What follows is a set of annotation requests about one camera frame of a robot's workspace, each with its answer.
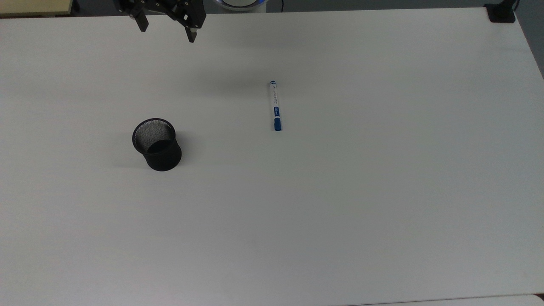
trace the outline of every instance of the white table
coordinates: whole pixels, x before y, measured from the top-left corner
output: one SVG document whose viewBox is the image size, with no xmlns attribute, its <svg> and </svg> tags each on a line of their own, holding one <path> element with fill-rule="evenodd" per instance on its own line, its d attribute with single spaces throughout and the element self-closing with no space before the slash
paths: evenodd
<svg viewBox="0 0 544 306">
<path fill-rule="evenodd" d="M 0 20 L 0 304 L 544 291 L 544 82 L 518 23 L 213 15 L 190 44 L 149 21 Z M 178 131 L 169 172 L 132 147 L 152 117 Z"/>
</svg>

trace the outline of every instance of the black mesh pen holder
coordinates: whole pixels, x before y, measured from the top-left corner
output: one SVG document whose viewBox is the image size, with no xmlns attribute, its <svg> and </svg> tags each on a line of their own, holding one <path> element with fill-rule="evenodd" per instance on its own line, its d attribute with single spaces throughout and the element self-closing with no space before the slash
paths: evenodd
<svg viewBox="0 0 544 306">
<path fill-rule="evenodd" d="M 168 171 L 181 160 L 176 131 L 164 119 L 152 118 L 140 123 L 132 133 L 132 144 L 156 171 Z"/>
</svg>

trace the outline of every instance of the floor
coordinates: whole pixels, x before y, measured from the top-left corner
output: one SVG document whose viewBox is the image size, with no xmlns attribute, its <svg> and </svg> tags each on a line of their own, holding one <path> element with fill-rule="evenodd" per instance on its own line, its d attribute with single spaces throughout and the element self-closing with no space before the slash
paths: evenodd
<svg viewBox="0 0 544 306">
<path fill-rule="evenodd" d="M 269 0 L 269 12 L 281 10 L 282 0 Z M 81 7 L 78 16 L 118 15 L 112 0 L 78 0 Z M 285 12 L 378 10 L 419 8 L 466 8 L 482 7 L 485 3 L 500 0 L 284 0 Z M 218 14 L 219 9 L 212 0 L 204 0 L 208 14 Z M 540 72 L 544 76 L 544 0 L 521 0 L 516 15 L 523 28 Z"/>
</svg>

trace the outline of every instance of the blue marker cap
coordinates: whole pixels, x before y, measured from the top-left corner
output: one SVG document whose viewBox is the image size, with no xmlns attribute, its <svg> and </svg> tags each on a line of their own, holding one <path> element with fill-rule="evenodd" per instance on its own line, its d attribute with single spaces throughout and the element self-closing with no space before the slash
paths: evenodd
<svg viewBox="0 0 544 306">
<path fill-rule="evenodd" d="M 274 130 L 281 131 L 281 119 L 274 118 Z"/>
</svg>

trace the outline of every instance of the marker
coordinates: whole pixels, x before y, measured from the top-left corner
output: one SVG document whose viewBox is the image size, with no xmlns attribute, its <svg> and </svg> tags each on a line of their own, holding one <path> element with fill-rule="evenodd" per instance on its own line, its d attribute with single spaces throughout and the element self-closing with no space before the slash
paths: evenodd
<svg viewBox="0 0 544 306">
<path fill-rule="evenodd" d="M 277 86 L 276 81 L 270 81 L 270 104 L 274 114 L 274 130 L 281 131 L 280 105 L 277 103 Z"/>
</svg>

